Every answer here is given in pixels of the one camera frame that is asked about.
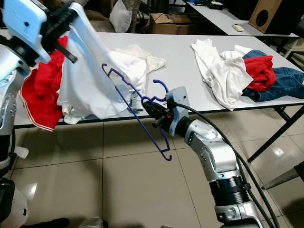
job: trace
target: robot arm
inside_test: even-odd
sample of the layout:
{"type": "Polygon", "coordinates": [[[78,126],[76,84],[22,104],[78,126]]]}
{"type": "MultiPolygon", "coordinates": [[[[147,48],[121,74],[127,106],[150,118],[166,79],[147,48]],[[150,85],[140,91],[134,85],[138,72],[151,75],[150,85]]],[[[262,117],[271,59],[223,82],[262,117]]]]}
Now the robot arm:
{"type": "Polygon", "coordinates": [[[189,105],[184,87],[170,91],[166,98],[168,109],[150,101],[143,106],[156,119],[155,127],[183,137],[197,154],[211,188],[218,221],[225,228],[262,228],[256,206],[247,194],[250,185],[243,182],[232,148],[212,126],[190,119],[186,109],[171,106],[174,102],[189,105]]]}
{"type": "Polygon", "coordinates": [[[12,38],[1,36],[0,43],[0,177],[14,162],[15,154],[9,154],[10,134],[16,114],[16,95],[21,89],[29,67],[42,61],[50,61],[55,49],[72,62],[77,58],[60,46],[57,39],[69,30],[77,12],[69,8],[50,12],[37,0],[5,0],[3,20],[12,38]]]}

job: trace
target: white pillow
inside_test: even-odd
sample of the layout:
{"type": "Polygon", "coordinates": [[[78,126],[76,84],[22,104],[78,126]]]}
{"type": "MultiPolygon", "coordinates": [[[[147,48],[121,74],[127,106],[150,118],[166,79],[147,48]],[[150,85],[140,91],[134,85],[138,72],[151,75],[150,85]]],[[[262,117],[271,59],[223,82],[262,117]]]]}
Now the white pillow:
{"type": "Polygon", "coordinates": [[[115,32],[125,33],[131,24],[132,11],[128,11],[122,0],[118,0],[110,14],[110,22],[115,32]]]}

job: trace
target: white table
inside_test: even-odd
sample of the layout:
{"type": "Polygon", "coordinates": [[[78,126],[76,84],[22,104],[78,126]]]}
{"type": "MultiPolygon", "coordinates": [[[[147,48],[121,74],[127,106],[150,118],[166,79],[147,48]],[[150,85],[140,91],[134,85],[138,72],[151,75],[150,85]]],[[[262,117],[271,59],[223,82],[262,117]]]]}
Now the white table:
{"type": "Polygon", "coordinates": [[[261,36],[261,37],[289,37],[298,38],[294,33],[290,35],[280,35],[280,34],[265,34],[257,30],[255,27],[248,24],[248,20],[240,20],[233,14],[231,14],[227,9],[217,10],[210,9],[206,6],[196,6],[193,3],[188,2],[192,8],[194,8],[199,14],[207,18],[210,22],[220,28],[229,36],[261,36]],[[239,24],[244,28],[245,31],[238,32],[232,25],[239,24]]]}
{"type": "MultiPolygon", "coordinates": [[[[194,52],[190,47],[196,39],[213,40],[213,45],[217,47],[218,52],[230,50],[235,44],[258,49],[268,55],[272,55],[274,67],[290,67],[298,69],[288,60],[280,56],[274,50],[269,48],[263,42],[255,37],[238,37],[238,36],[183,36],[183,35],[153,35],[153,34],[121,34],[121,33],[99,33],[100,38],[110,48],[123,48],[130,44],[140,44],[143,49],[150,51],[157,57],[164,58],[167,66],[152,72],[148,76],[147,95],[152,97],[164,97],[162,86],[154,84],[153,79],[163,81],[170,89],[179,86],[186,86],[188,98],[192,108],[203,112],[220,112],[227,111],[215,99],[211,89],[202,83],[201,75],[195,60],[194,52]]],[[[275,106],[289,106],[304,104],[304,100],[285,96],[279,99],[256,103],[248,97],[241,97],[236,103],[236,110],[257,109],[275,106]]],[[[15,127],[31,127],[32,122],[29,120],[23,107],[21,98],[17,99],[18,111],[16,113],[15,127]]],[[[141,117],[148,117],[146,112],[140,114],[141,117]]],[[[97,120],[96,117],[90,116],[84,122],[93,121],[112,121],[117,119],[132,119],[131,113],[124,111],[117,116],[105,120],[97,120]]]]}

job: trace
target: jeans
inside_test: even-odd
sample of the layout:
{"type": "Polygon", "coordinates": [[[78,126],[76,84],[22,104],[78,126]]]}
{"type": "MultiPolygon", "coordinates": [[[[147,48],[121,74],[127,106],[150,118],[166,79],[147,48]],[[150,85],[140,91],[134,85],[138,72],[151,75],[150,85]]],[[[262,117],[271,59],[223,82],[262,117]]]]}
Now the jeans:
{"type": "MultiPolygon", "coordinates": [[[[265,53],[252,50],[243,58],[264,56],[265,53]]],[[[243,90],[243,96],[248,96],[255,102],[270,101],[282,96],[292,96],[304,99],[304,73],[287,67],[273,69],[276,76],[275,83],[265,92],[255,92],[250,89],[243,90]]]]}

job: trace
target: wooden speaker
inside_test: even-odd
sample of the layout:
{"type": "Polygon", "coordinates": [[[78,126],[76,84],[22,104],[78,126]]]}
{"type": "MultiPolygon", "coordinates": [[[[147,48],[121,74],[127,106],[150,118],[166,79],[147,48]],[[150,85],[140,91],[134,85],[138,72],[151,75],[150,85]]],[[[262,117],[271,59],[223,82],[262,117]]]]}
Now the wooden speaker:
{"type": "Polygon", "coordinates": [[[304,0],[259,0],[249,24],[263,33],[288,35],[304,14],[304,0]]]}

